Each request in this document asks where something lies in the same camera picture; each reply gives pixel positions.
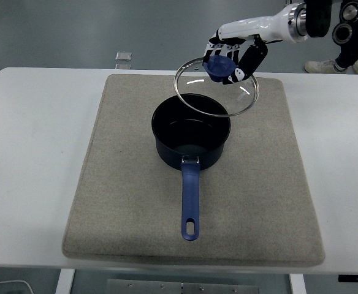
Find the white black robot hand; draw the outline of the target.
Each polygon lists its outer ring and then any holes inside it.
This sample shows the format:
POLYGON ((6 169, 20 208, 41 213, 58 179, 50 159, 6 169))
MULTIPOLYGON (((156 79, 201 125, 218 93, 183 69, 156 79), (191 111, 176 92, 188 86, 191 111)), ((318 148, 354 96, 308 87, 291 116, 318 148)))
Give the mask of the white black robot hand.
POLYGON ((248 18, 222 25, 209 39, 203 62, 220 55, 231 59, 235 69, 222 79, 224 85, 247 80, 265 59, 270 42, 291 41, 289 4, 273 16, 248 18))

